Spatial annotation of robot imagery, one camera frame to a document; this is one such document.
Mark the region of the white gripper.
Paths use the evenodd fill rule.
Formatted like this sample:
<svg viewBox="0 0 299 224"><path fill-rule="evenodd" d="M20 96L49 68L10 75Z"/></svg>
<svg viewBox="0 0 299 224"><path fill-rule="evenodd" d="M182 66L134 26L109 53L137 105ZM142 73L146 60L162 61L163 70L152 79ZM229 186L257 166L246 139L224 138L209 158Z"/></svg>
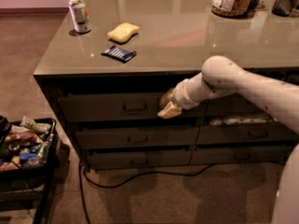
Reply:
<svg viewBox="0 0 299 224"><path fill-rule="evenodd" d="M159 106L164 109L158 113L158 116L162 119L177 117L182 113L181 108L190 110L199 105L195 98L196 86L189 79L184 79L177 84L175 89L171 88L162 95Z"/></svg>

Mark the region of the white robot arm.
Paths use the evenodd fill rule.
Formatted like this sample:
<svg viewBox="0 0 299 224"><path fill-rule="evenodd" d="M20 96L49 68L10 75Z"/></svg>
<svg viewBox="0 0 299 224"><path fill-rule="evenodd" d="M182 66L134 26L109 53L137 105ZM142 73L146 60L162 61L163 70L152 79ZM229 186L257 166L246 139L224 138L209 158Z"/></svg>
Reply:
<svg viewBox="0 0 299 224"><path fill-rule="evenodd" d="M278 122L299 133L299 87L256 75L223 56L208 58L201 72L165 93L158 116L171 119L205 100L238 93ZM271 224L299 224L299 145L284 166Z"/></svg>

